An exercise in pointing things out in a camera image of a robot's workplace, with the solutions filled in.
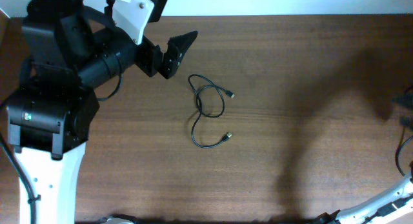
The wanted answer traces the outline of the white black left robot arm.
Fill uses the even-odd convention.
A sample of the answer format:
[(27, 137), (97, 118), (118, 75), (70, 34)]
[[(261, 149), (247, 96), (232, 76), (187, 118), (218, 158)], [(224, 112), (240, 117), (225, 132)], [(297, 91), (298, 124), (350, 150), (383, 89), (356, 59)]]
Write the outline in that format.
[(30, 55), (19, 87), (2, 103), (7, 137), (1, 146), (19, 176), (21, 223), (73, 223), (79, 168), (97, 87), (127, 68), (169, 79), (197, 32), (171, 37), (166, 52), (145, 37), (167, 0), (31, 0), (22, 23)]

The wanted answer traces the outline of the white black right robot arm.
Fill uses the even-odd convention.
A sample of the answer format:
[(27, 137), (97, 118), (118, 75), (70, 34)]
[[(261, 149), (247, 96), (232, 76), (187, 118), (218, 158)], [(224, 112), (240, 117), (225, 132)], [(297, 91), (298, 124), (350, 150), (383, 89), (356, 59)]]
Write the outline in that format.
[(323, 213), (310, 224), (390, 223), (412, 212), (412, 173), (393, 187), (354, 207)]

